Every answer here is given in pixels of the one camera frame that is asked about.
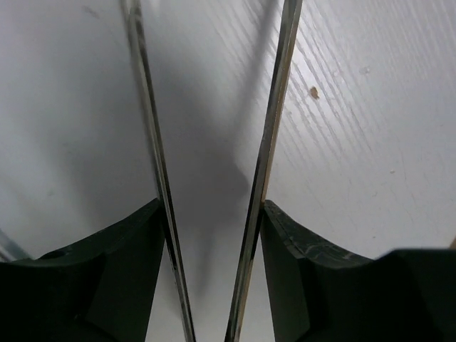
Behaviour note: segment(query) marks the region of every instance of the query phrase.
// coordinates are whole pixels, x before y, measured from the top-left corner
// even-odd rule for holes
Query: white painted wood
[[[197,337],[221,341],[280,4],[143,7]],[[455,18],[452,0],[305,0],[268,197],[368,257],[448,246]],[[0,19],[0,229],[38,256],[145,204],[152,173],[117,2],[3,1]],[[260,258],[243,341],[274,340]],[[148,340],[183,341],[164,259]]]

